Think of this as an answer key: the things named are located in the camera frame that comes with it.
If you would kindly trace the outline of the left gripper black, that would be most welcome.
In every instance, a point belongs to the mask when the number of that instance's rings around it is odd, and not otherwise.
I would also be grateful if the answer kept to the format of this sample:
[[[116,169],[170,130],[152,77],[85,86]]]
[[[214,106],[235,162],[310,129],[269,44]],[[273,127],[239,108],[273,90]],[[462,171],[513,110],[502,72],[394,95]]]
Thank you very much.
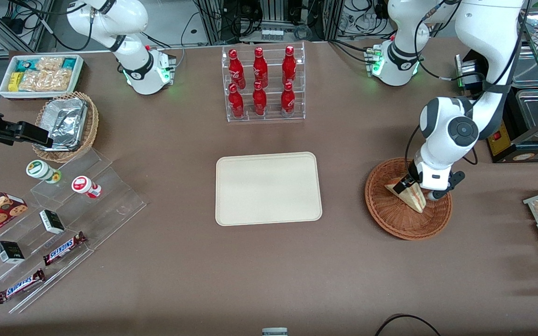
[[[405,190],[410,189],[416,183],[421,182],[421,173],[418,172],[417,166],[414,161],[406,162],[406,176],[400,179],[397,183],[397,192],[403,193]]]

